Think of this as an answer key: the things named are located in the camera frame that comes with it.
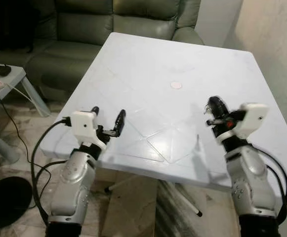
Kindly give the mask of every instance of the small side table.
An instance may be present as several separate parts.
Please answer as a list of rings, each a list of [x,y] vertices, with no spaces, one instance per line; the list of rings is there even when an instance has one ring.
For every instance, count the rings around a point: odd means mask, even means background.
[[[29,80],[26,78],[26,72],[23,68],[11,66],[11,72],[9,75],[0,77],[0,81],[11,86],[16,86],[19,82],[21,82],[31,100],[34,101],[35,105],[38,106],[36,109],[38,110],[39,114],[43,117],[46,117],[48,114],[50,114],[49,108],[46,106]],[[0,89],[0,98],[3,99],[10,91],[11,88],[9,86],[5,86],[4,88]],[[10,163],[15,163],[19,159],[19,155],[2,139],[0,139],[0,154]]]

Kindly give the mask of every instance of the green leather sofa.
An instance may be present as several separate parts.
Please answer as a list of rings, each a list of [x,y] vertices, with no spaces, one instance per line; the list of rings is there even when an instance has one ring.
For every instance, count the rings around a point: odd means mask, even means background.
[[[31,0],[40,10],[34,50],[0,51],[45,98],[66,100],[111,32],[203,44],[201,0]]]

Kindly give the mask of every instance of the white table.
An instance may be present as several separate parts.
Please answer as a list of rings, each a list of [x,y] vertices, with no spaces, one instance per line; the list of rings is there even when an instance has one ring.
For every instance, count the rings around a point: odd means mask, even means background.
[[[50,114],[50,110],[26,78],[26,73],[23,68],[11,66],[11,72],[5,77],[0,77],[0,81],[14,87],[19,82],[21,82],[31,100],[33,100],[34,103],[38,105],[38,107],[36,108],[39,111],[40,115],[47,116],[48,114]],[[4,88],[0,89],[0,98],[3,99],[10,91],[11,88],[7,85]],[[2,139],[0,139],[0,154],[10,163],[14,163],[19,159],[19,155]]]
[[[182,87],[172,88],[172,82]],[[270,107],[249,140],[273,153],[287,171],[287,125],[250,52],[111,33],[57,120],[99,106],[98,122],[108,129],[126,109],[123,133],[111,139],[99,166],[229,189],[225,152],[203,114],[213,95],[230,109],[243,102]],[[62,125],[41,144],[52,158],[67,159],[76,147],[71,129]],[[279,197],[271,174],[269,180]]]

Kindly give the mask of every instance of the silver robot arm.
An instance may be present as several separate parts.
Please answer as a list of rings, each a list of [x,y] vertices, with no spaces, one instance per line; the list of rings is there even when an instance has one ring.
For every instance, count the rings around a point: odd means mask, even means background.
[[[78,237],[85,219],[90,187],[95,179],[96,162],[110,137],[119,137],[124,125],[125,110],[118,115],[112,130],[97,125],[99,112],[74,112],[71,117],[73,134],[80,143],[60,172],[60,180],[51,202],[46,236]]]
[[[276,197],[267,180],[267,166],[246,140],[261,126],[268,107],[256,103],[243,104],[239,110],[229,112],[224,102],[214,96],[210,97],[206,112],[214,117],[207,121],[207,125],[213,126],[217,142],[227,152],[225,159],[241,236],[280,237],[280,223],[275,212]]]

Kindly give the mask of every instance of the sofa armrest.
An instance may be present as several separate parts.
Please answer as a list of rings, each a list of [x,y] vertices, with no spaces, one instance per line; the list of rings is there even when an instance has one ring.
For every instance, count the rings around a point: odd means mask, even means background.
[[[173,41],[194,43],[204,45],[203,40],[198,36],[198,34],[191,27],[179,28],[175,31],[172,38]]]

